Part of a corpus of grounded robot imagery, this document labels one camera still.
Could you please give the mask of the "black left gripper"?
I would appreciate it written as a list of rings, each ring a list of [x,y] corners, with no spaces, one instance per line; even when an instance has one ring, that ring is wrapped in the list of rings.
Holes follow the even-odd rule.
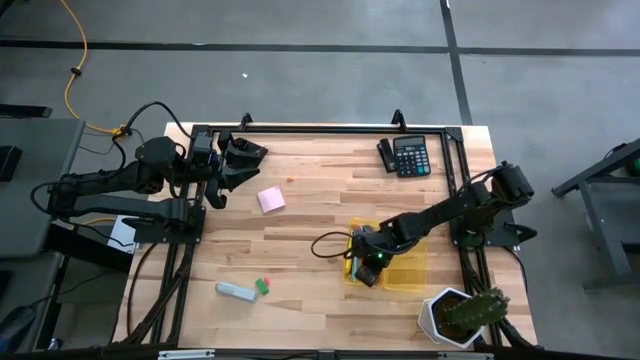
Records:
[[[205,130],[212,136],[212,153],[208,165],[199,166],[203,173],[207,174],[207,185],[204,196],[214,209],[224,209],[227,205],[227,196],[222,194],[224,189],[232,192],[241,184],[260,173],[259,168],[231,168],[223,166],[224,158],[213,147],[212,130]]]

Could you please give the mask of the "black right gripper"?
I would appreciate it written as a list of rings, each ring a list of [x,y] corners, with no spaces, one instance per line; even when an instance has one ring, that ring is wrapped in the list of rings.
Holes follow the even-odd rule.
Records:
[[[387,228],[375,230],[368,226],[367,231],[355,230],[352,233],[352,260],[373,268],[387,268],[397,252],[391,231]]]

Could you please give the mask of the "pink sticky note pad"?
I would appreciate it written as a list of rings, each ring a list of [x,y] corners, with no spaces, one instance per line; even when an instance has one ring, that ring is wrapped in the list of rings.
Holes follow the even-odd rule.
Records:
[[[278,185],[257,193],[257,200],[263,214],[267,214],[286,206],[281,188]]]

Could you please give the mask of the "yellow transparent pencil case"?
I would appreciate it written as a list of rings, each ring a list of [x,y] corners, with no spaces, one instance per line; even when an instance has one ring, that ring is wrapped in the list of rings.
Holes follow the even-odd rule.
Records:
[[[379,229],[378,222],[375,220],[352,217],[349,222],[349,232],[363,230],[368,226],[373,227],[375,230]],[[427,249],[426,242],[421,240],[418,245],[407,253],[394,256],[389,266],[384,269],[381,281],[374,288],[404,292],[421,292],[425,290],[428,278]],[[351,282],[350,276],[344,275],[344,266],[343,281],[348,285],[366,287],[359,281],[357,283]]]

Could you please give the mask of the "small black stapler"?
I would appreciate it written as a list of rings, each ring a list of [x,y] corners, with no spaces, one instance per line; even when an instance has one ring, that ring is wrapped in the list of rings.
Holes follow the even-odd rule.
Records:
[[[381,139],[377,144],[377,149],[382,159],[384,168],[387,173],[393,173],[396,171],[395,154],[391,148],[390,142],[387,138]]]

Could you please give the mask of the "white hexagonal plant pot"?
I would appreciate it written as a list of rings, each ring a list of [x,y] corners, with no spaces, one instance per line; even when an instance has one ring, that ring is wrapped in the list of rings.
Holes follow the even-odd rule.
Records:
[[[470,295],[447,287],[435,297],[424,300],[417,319],[419,328],[436,344],[468,348],[484,333],[486,326],[482,325],[472,330],[442,330],[440,324],[444,319],[442,315],[438,315],[437,308],[443,305],[457,305],[469,298]]]

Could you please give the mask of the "black calculator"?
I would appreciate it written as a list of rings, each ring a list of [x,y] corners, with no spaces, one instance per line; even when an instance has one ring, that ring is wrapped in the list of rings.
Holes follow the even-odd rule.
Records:
[[[393,139],[396,172],[400,178],[424,177],[431,174],[424,136],[412,135]]]

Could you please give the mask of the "grey white eraser block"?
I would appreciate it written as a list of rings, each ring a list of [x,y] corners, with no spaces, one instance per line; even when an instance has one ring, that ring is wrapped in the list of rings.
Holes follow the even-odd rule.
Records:
[[[258,298],[258,293],[255,290],[228,282],[217,282],[215,290],[223,296],[232,297],[249,303],[254,303]]]

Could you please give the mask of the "white paper sheet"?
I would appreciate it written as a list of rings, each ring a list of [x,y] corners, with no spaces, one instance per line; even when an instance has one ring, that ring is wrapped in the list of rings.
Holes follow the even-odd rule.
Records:
[[[116,217],[107,245],[122,252],[133,254],[138,248],[134,242],[135,230],[124,223],[126,216]]]

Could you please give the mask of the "green cactus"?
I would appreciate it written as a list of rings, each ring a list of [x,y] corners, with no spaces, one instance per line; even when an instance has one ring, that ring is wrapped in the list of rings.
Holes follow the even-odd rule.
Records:
[[[476,331],[503,319],[508,313],[509,302],[510,298],[498,288],[455,300],[441,310],[439,328],[448,332]]]

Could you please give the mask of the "silver aluminium bar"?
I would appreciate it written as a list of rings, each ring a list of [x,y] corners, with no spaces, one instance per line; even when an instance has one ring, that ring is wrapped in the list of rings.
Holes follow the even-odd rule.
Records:
[[[157,360],[214,360],[214,349],[181,349],[160,351]]]
[[[495,360],[491,353],[451,351],[439,352],[437,360]]]

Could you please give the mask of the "grey desk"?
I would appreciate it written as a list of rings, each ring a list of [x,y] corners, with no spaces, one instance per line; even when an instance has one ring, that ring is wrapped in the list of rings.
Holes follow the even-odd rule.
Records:
[[[42,210],[46,184],[69,172],[85,123],[77,119],[0,119],[0,145],[22,155],[0,182],[0,258],[25,258],[43,248],[51,216]]]

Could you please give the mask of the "grey metal stand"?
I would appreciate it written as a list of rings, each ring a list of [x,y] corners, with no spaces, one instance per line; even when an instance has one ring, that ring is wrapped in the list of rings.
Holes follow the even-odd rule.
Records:
[[[615,147],[602,160],[552,189],[557,198],[579,191],[611,271],[584,281],[586,292],[640,285],[640,271],[634,271],[628,259],[630,253],[640,255],[640,170],[628,176],[614,174],[638,161],[640,138]]]

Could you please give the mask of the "black aluminium table frame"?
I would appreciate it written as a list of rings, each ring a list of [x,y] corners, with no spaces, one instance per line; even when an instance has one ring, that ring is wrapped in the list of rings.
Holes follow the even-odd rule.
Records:
[[[463,286],[447,226],[423,240],[428,278],[421,292],[345,284],[338,256],[352,217],[381,222],[422,210],[444,200],[465,174],[496,163],[484,126],[423,132],[432,172],[400,179],[385,171],[376,148],[380,139],[399,135],[394,125],[250,124],[245,137],[268,153],[259,175],[236,189],[225,209],[208,212],[179,346],[340,360],[357,350],[433,350],[416,322],[421,304],[447,287]],[[295,181],[287,182],[288,176]],[[257,193],[275,185],[286,206],[263,214]],[[255,281],[264,277],[272,283],[261,295]],[[223,296],[217,282],[250,288],[258,298],[249,303]]]

